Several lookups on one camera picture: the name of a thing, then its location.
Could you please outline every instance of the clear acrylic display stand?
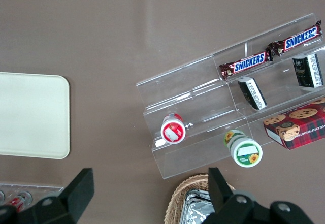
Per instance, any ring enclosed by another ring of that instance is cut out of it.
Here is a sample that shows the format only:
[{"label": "clear acrylic display stand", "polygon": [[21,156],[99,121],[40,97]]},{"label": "clear acrylic display stand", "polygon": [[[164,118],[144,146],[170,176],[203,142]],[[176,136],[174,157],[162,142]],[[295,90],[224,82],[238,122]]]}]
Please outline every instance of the clear acrylic display stand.
[{"label": "clear acrylic display stand", "polygon": [[[221,64],[263,52],[271,42],[298,34],[315,23],[315,15],[309,14],[137,84],[146,108],[143,115],[154,139],[152,152],[164,179],[229,157],[223,138],[230,129],[242,130],[260,145],[272,142],[263,127],[265,118],[324,95],[324,86],[298,85],[292,62],[294,56],[316,52],[325,75],[322,37],[297,46],[281,57],[274,55],[273,61],[227,80],[222,78],[219,69]],[[243,76],[256,80],[267,107],[256,111],[248,104],[238,85],[238,79]],[[186,127],[184,141],[176,145],[162,142],[160,135],[163,119],[170,113],[179,114]]]}]

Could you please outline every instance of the candy bar wrapper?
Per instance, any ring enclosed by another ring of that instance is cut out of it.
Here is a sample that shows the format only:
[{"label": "candy bar wrapper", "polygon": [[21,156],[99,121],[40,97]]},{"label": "candy bar wrapper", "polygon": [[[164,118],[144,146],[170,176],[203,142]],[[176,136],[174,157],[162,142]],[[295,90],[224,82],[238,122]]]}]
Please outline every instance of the candy bar wrapper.
[{"label": "candy bar wrapper", "polygon": [[229,62],[223,65],[220,65],[221,74],[224,79],[227,79],[229,76],[233,74],[240,73],[244,70],[250,69],[252,67],[263,64],[267,61],[270,61],[271,55],[268,50],[265,50],[262,53],[252,55],[250,57],[246,57],[244,59],[240,59],[236,62]]},{"label": "candy bar wrapper", "polygon": [[319,36],[322,36],[320,28],[321,21],[317,21],[315,25],[310,28],[298,33],[294,36],[288,37],[285,40],[275,41],[268,45],[268,50],[271,55],[281,56],[283,53],[295,48],[296,46],[302,45],[310,40],[313,40]]}]

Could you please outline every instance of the small jar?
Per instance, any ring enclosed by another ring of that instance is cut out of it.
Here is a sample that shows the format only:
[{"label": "small jar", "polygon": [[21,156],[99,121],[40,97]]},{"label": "small jar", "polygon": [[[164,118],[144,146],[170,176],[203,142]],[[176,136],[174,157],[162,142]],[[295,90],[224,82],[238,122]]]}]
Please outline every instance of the small jar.
[{"label": "small jar", "polygon": [[171,113],[166,116],[161,126],[161,137],[170,144],[178,144],[185,138],[185,126],[180,115]]},{"label": "small jar", "polygon": [[224,143],[230,150],[234,161],[241,167],[256,166],[262,159],[261,146],[240,130],[230,130],[224,137]]}]

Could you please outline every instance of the white tray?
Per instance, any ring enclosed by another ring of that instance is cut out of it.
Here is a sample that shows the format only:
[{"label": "white tray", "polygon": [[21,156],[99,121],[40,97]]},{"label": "white tray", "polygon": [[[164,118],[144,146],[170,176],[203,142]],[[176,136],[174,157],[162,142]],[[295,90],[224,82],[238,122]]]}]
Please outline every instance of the white tray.
[{"label": "white tray", "polygon": [[0,73],[0,154],[62,159],[69,152],[68,81]]}]

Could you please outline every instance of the cookie box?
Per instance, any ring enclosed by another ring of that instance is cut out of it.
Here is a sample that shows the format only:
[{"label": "cookie box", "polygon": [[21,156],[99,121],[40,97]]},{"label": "cookie box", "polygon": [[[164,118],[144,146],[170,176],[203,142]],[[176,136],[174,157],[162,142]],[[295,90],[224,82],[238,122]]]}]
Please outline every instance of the cookie box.
[{"label": "cookie box", "polygon": [[325,97],[263,121],[267,135],[287,149],[325,137]]}]

